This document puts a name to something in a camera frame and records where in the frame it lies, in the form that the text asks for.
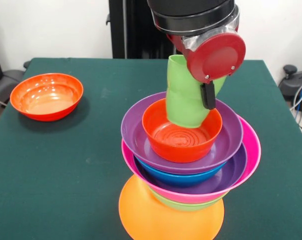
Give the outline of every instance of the red bowl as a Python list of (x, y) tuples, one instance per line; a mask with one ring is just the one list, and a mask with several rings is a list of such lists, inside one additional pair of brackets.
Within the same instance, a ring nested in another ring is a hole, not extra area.
[(62, 73), (47, 73), (30, 77), (11, 92), (11, 105), (21, 114), (42, 122), (64, 118), (78, 105), (83, 85)]
[(190, 163), (209, 153), (222, 129), (222, 117), (213, 109), (198, 128), (177, 126), (167, 119), (163, 98), (145, 110), (142, 125), (151, 148), (160, 157), (175, 163)]

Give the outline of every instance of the bowl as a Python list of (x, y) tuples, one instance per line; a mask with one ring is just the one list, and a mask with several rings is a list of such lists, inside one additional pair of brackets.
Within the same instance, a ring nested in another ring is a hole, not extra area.
[(152, 103), (142, 116), (142, 126), (151, 148), (174, 163), (191, 163), (210, 151), (222, 129), (222, 117), (212, 109), (200, 127), (185, 128), (167, 119), (166, 99)]
[(11, 92), (10, 102), (30, 119), (51, 122), (71, 113), (83, 92), (83, 85), (74, 76), (46, 73), (19, 83)]
[(135, 103), (126, 112), (121, 124), (121, 135), (134, 155), (149, 166), (162, 172), (180, 175), (199, 174), (216, 168), (230, 159), (240, 148), (243, 138), (242, 124), (237, 114), (225, 103), (216, 100), (223, 125), (210, 152), (198, 161), (178, 163), (165, 160), (156, 154), (150, 145), (147, 134), (142, 127), (142, 115), (157, 100), (165, 98), (160, 92), (145, 97)]
[(171, 186), (178, 186), (178, 187), (190, 187), (197, 184), (200, 184), (209, 178), (213, 177), (227, 162), (222, 163), (220, 166), (205, 171), (198, 174), (190, 174), (190, 175), (179, 175), (179, 174), (172, 174), (163, 171), (159, 171), (148, 164), (144, 163), (143, 161), (136, 158), (141, 166), (147, 171), (152, 177), (160, 180), (161, 182), (171, 185)]
[(125, 148), (125, 143), (123, 141), (122, 141), (122, 154), (130, 170), (161, 196), (170, 199), (172, 201), (185, 203), (185, 204), (200, 204), (200, 203), (210, 202), (216, 198), (223, 196), (230, 190), (239, 187), (241, 184), (247, 181), (252, 176), (252, 174), (256, 171), (260, 163), (261, 144), (259, 138), (255, 133), (254, 129), (243, 118), (239, 116), (239, 119), (241, 120), (243, 126), (243, 144), (247, 153), (247, 164), (240, 179), (234, 185), (216, 192), (205, 193), (205, 194), (187, 194), (187, 193), (178, 193), (178, 192), (165, 190), (161, 187), (158, 187), (148, 182), (141, 175), (141, 173), (137, 169), (137, 166), (134, 164), (134, 160), (132, 160), (133, 157), (132, 159), (127, 158), (130, 156), (131, 152), (129, 148)]
[(160, 179), (150, 175), (147, 171), (144, 170), (141, 164), (139, 164), (139, 162), (134, 159), (134, 155), (132, 154), (132, 152), (130, 152), (130, 150), (127, 151), (126, 158), (128, 159), (129, 164), (134, 165), (137, 168), (138, 172), (148, 183), (155, 185), (162, 190), (189, 195), (210, 194), (231, 187), (240, 179), (247, 165), (246, 148), (244, 146), (241, 146), (236, 154), (231, 159), (229, 159), (214, 176), (197, 185), (185, 187), (166, 184)]
[(172, 201), (170, 199), (165, 198), (164, 196), (161, 196), (156, 191), (152, 190), (152, 188), (149, 188), (151, 193), (155, 196), (156, 199), (158, 199), (161, 203), (168, 206), (169, 208), (178, 210), (178, 211), (186, 211), (186, 212), (194, 212), (199, 211), (201, 209), (208, 208), (212, 205), (214, 205), (216, 202), (218, 202), (220, 199), (224, 198), (225, 195), (228, 193), (208, 202), (199, 203), (199, 204), (188, 204), (188, 203), (182, 203), (177, 201)]

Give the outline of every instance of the green cup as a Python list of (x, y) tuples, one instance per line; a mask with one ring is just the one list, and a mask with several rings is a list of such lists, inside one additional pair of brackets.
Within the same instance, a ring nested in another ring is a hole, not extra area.
[[(226, 76), (213, 81), (215, 95), (221, 90)], [(183, 55), (171, 55), (167, 64), (167, 119), (184, 128), (198, 128), (209, 114), (203, 106), (201, 82), (189, 72)]]

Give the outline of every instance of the stack of bowls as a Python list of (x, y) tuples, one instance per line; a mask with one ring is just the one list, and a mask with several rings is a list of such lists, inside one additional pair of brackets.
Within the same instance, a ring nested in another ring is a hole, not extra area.
[(219, 100), (200, 127), (174, 125), (166, 117), (165, 97), (165, 92), (150, 95), (124, 115), (124, 160), (164, 205), (179, 211), (212, 206), (256, 170), (259, 139)]

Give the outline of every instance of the table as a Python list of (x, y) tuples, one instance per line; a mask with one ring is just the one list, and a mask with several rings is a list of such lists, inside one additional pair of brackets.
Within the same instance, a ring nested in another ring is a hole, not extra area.
[[(121, 153), (127, 109), (166, 90), (166, 60), (35, 58), (24, 78), (59, 72), (84, 86), (56, 122), (11, 106), (0, 118), (0, 240), (126, 240), (118, 214), (132, 175)], [(302, 134), (263, 61), (248, 60), (218, 98), (256, 130), (261, 163), (224, 198), (217, 240), (302, 240)]]

